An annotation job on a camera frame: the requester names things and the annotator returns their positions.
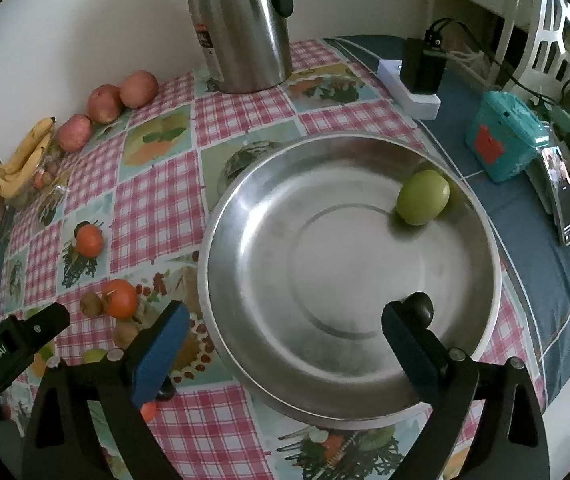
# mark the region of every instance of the blue gripper pad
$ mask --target blue gripper pad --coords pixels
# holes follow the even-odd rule
[[[130,399],[137,408],[156,397],[163,380],[170,370],[172,362],[183,345],[183,340],[190,329],[190,313],[187,307],[172,301],[166,308],[175,312],[166,320],[150,343],[137,367],[132,372],[132,394]],[[156,325],[163,321],[163,315],[149,330],[156,330]]]

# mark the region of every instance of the smartphone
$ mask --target smartphone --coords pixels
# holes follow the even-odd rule
[[[558,146],[540,150],[550,189],[554,221],[562,245],[570,244],[570,178]]]

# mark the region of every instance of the banana bunch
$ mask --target banana bunch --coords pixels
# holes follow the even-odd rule
[[[38,121],[21,141],[10,159],[0,161],[0,195],[14,198],[21,191],[23,184],[34,174],[41,157],[52,138],[54,117]]]

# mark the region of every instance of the power strip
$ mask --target power strip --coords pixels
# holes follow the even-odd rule
[[[431,120],[438,115],[440,99],[436,94],[412,94],[400,78],[402,61],[381,59],[377,76],[385,85],[394,101],[414,119]]]

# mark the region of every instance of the thermos label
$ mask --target thermos label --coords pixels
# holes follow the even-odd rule
[[[223,81],[219,58],[216,56],[214,44],[212,43],[207,27],[205,27],[204,23],[197,23],[194,25],[194,28],[196,29],[196,37],[198,38],[199,44],[203,49],[203,54],[205,55],[205,62],[207,63],[209,74],[215,81]]]

